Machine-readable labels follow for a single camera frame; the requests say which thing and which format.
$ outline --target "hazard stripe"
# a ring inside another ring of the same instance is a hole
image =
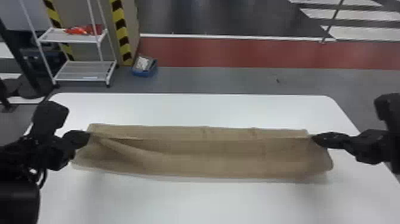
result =
[[[49,15],[49,18],[50,18],[53,26],[55,28],[61,29],[63,26],[61,25],[60,16],[58,15],[57,11],[55,10],[53,0],[43,0],[43,3],[46,6],[47,14]],[[71,61],[74,61],[74,56],[72,54],[71,46],[67,43],[62,43],[61,48],[62,48],[62,51],[64,51],[65,54],[68,56],[68,59]]]
[[[132,52],[129,44],[128,29],[126,27],[124,9],[121,0],[110,0],[112,21],[115,24],[122,64],[131,66],[133,63]]]

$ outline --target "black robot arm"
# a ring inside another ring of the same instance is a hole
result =
[[[382,95],[374,102],[387,130],[369,129],[358,136],[327,132],[313,136],[322,147],[344,149],[356,161],[368,164],[390,162],[392,172],[400,173],[400,94]]]

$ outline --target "wall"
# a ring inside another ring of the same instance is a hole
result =
[[[23,0],[36,30],[49,27],[42,0]],[[0,17],[9,30],[30,30],[18,0],[1,0]]]

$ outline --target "blue container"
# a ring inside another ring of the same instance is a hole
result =
[[[140,77],[151,77],[157,72],[157,59],[153,61],[149,70],[139,71],[132,68],[132,74]]]

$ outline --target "metal shelf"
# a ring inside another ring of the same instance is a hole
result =
[[[50,27],[41,37],[39,42],[55,42],[55,43],[101,43],[107,34],[107,29],[104,29],[101,35],[71,35],[64,32],[64,29]]]
[[[57,75],[57,81],[110,81],[117,61],[67,61]]]

